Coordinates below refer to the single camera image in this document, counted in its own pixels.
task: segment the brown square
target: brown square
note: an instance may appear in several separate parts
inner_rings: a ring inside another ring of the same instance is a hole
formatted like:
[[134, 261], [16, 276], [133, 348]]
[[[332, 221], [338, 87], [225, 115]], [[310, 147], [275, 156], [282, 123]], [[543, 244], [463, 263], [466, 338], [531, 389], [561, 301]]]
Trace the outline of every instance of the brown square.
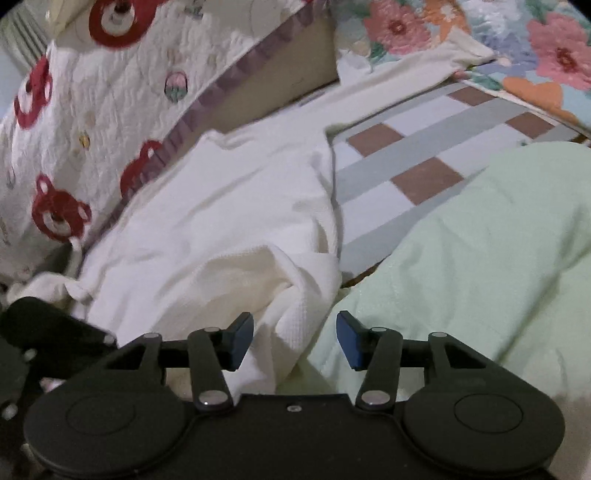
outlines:
[[367, 157], [403, 138], [402, 135], [388, 125], [377, 124], [349, 137], [347, 143], [364, 157]]
[[531, 112], [522, 113], [505, 123], [530, 138], [538, 138], [554, 128], [554, 125]]
[[419, 205], [463, 179], [458, 172], [433, 157], [395, 176], [392, 183], [402, 190], [411, 202]]
[[457, 92], [450, 93], [447, 96], [470, 106], [480, 105], [481, 103], [488, 102], [488, 100], [494, 98], [492, 95], [474, 87], [466, 87]]

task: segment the light green cloth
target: light green cloth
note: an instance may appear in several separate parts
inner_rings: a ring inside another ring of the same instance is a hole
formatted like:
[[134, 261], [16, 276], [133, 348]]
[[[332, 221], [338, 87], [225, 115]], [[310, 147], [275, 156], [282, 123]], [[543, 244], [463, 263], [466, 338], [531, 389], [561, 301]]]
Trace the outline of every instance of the light green cloth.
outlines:
[[[584, 478], [590, 249], [591, 150], [556, 142], [497, 155], [338, 302], [281, 391], [355, 395], [363, 373], [349, 368], [337, 343], [341, 310], [407, 339], [444, 331], [560, 400], [568, 425], [554, 473]], [[403, 394], [412, 383], [401, 377]]]

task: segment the floral blanket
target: floral blanket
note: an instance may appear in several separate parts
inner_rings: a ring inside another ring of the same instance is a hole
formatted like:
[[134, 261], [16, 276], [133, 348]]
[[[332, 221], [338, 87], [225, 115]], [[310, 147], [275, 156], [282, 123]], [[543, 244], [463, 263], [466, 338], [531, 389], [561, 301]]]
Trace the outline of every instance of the floral blanket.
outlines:
[[591, 129], [591, 22], [567, 1], [340, 0], [331, 9], [339, 62], [397, 61], [437, 46], [455, 26], [498, 53], [467, 72], [470, 80]]

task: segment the bear ear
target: bear ear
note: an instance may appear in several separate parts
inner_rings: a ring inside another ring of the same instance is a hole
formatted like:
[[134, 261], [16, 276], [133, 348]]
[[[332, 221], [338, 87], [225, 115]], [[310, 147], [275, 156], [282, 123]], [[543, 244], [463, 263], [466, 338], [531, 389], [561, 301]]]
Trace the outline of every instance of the bear ear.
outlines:
[[92, 211], [90, 206], [84, 202], [78, 202], [78, 214], [84, 220], [84, 223], [89, 223], [92, 220]]
[[54, 190], [53, 184], [47, 175], [42, 173], [37, 177], [37, 193], [49, 193]]

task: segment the plaid surface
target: plaid surface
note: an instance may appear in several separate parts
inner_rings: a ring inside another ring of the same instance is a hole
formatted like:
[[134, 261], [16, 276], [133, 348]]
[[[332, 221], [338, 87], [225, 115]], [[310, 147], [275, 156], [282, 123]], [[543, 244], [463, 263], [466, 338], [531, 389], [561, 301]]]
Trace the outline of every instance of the plaid surface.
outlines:
[[462, 83], [423, 93], [342, 132], [333, 149], [343, 282], [351, 284], [391, 254], [493, 154], [531, 142], [581, 140], [571, 128]]

